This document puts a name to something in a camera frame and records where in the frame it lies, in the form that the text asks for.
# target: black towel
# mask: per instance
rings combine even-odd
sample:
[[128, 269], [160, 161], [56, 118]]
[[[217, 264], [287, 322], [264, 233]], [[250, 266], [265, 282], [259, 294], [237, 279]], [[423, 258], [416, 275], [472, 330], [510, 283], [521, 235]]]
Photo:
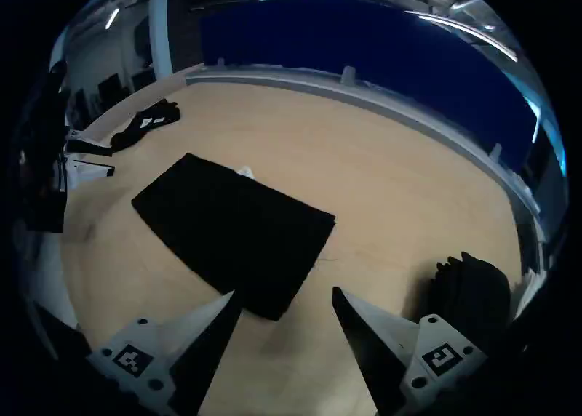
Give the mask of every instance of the black towel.
[[150, 108], [138, 111], [129, 126], [111, 138], [113, 152], [135, 145], [152, 129], [180, 120], [180, 109], [176, 105], [178, 104], [168, 103], [166, 99], [163, 99]]
[[133, 200], [152, 231], [222, 293], [277, 320], [314, 266], [335, 216], [186, 154]]

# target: ceiling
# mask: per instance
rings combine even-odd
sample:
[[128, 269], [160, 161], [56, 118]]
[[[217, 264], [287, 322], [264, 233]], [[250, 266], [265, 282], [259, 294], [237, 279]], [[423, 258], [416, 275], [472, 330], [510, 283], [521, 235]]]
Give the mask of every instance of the ceiling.
[[102, 33], [115, 8], [126, 9], [145, 1], [147, 0], [105, 0], [90, 7], [87, 11], [77, 15], [69, 25], [68, 47], [74, 47], [79, 42], [87, 41], [96, 33]]
[[417, 12], [431, 13], [433, 15], [448, 17], [457, 22], [481, 31], [506, 47], [514, 50], [518, 57], [518, 63], [508, 59], [489, 44], [476, 39], [474, 36], [454, 28], [444, 27], [468, 43], [473, 44], [487, 58], [493, 61], [502, 71], [510, 73], [523, 81], [527, 86], [538, 93], [544, 100], [549, 100], [543, 88], [538, 74], [530, 61], [525, 56], [517, 39], [509, 28], [497, 16], [495, 11], [483, 0], [369, 0], [379, 4], [400, 7]]

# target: table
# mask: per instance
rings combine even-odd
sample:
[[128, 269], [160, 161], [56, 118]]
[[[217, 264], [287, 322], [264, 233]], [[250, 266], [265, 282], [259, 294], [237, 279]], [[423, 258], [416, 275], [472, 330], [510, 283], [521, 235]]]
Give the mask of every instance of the table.
[[461, 250], [500, 268], [512, 287], [521, 279], [505, 192], [430, 137], [361, 108], [285, 89], [206, 83], [167, 99], [178, 103], [179, 122], [108, 159], [114, 177], [69, 195], [61, 240], [65, 280], [93, 348], [137, 316], [164, 321], [218, 297], [130, 203], [184, 153], [233, 169], [247, 165], [258, 181], [337, 217], [283, 318], [242, 314], [202, 415], [373, 415], [332, 310], [335, 285], [410, 316], [436, 262]]

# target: black fabric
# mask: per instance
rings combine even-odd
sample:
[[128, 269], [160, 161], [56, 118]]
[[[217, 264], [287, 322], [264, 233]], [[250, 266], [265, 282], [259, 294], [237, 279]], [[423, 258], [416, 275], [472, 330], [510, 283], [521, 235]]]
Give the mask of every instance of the black fabric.
[[[129, 126], [111, 138], [110, 144], [113, 151], [121, 151], [136, 144], [152, 129], [180, 120], [180, 109], [177, 105], [177, 103], [168, 103], [166, 99], [163, 99], [150, 108], [138, 111]], [[150, 119], [147, 124], [144, 123], [146, 119]]]
[[509, 321], [511, 289], [503, 272], [466, 252], [448, 258], [428, 292], [428, 312], [441, 316], [487, 353]]
[[94, 145], [91, 142], [76, 139], [75, 137], [67, 141], [65, 149], [69, 153], [95, 154], [96, 156], [104, 157], [111, 157], [113, 155], [113, 149], [111, 148]]
[[272, 320], [288, 309], [335, 224], [333, 215], [192, 154], [132, 204], [208, 284], [239, 290], [246, 309]]

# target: black chair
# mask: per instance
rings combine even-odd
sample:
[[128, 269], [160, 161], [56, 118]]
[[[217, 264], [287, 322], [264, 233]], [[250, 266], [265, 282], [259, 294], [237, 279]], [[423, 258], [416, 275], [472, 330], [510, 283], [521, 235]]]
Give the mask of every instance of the black chair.
[[101, 106], [103, 107], [103, 110], [109, 110], [115, 104], [131, 95], [129, 89], [121, 85], [117, 73], [99, 83], [97, 87], [99, 89], [99, 96], [101, 97]]

